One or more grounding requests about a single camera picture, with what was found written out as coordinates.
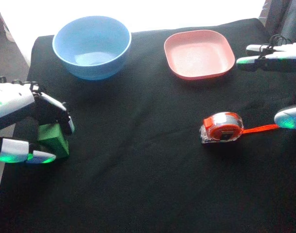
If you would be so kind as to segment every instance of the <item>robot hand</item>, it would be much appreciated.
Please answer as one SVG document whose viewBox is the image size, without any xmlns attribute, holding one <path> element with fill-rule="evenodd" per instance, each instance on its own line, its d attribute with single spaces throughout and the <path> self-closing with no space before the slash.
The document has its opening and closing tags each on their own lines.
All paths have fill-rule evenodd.
<svg viewBox="0 0 296 233">
<path fill-rule="evenodd" d="M 72 119 L 61 102 L 48 96 L 36 82 L 0 83 L 0 130 L 26 117 L 39 125 L 58 123 L 63 134 L 74 132 Z M 38 143 L 0 137 L 0 161 L 48 163 L 56 155 Z"/>
</svg>

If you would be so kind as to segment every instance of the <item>bright white surface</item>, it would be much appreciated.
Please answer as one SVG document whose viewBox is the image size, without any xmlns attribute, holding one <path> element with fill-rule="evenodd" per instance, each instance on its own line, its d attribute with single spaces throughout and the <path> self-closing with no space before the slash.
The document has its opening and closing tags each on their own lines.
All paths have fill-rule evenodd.
<svg viewBox="0 0 296 233">
<path fill-rule="evenodd" d="M 30 65 L 37 37 L 56 34 L 76 18 L 103 15 L 131 32 L 214 26 L 258 18 L 265 0 L 0 0 L 0 13 Z"/>
</svg>

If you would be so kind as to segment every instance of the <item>black cloth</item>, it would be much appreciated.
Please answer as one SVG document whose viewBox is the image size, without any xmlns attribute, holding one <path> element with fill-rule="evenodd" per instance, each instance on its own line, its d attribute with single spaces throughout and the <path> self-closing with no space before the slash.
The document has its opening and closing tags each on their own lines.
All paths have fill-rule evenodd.
<svg viewBox="0 0 296 233">
<path fill-rule="evenodd" d="M 223 111 L 238 113 L 245 128 L 274 123 L 296 102 L 296 73 L 234 67 L 183 81 L 163 45 L 197 29 L 223 34 L 236 58 L 270 37 L 257 19 L 133 33 L 125 68 L 100 82 L 68 74 L 52 36 L 36 40 L 28 80 L 69 103 L 76 132 L 68 159 L 5 166 L 0 232 L 296 232 L 295 130 L 210 145 L 199 137 L 202 120 Z M 28 126 L 17 124 L 15 136 L 34 139 Z"/>
</svg>

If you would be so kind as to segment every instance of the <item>square pink dish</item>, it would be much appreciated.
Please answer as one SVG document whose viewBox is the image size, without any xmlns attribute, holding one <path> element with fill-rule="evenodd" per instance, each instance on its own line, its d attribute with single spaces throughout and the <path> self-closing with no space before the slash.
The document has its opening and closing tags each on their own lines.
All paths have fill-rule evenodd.
<svg viewBox="0 0 296 233">
<path fill-rule="evenodd" d="M 164 49 L 173 73 L 185 80 L 221 76 L 235 63 L 226 38 L 211 30 L 174 34 L 167 38 Z"/>
</svg>

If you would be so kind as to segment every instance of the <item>bowl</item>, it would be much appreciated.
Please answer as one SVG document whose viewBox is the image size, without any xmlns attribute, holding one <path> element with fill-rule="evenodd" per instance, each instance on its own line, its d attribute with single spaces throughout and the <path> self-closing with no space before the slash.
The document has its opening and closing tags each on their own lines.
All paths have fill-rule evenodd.
<svg viewBox="0 0 296 233">
<path fill-rule="evenodd" d="M 65 25 L 53 38 L 52 48 L 65 68 L 86 80 L 106 79 L 125 64 L 131 33 L 118 20 L 88 16 Z"/>
<path fill-rule="evenodd" d="M 235 63 L 226 38 L 211 30 L 176 33 L 168 37 L 164 49 L 172 72 L 184 80 L 218 77 Z"/>
</svg>

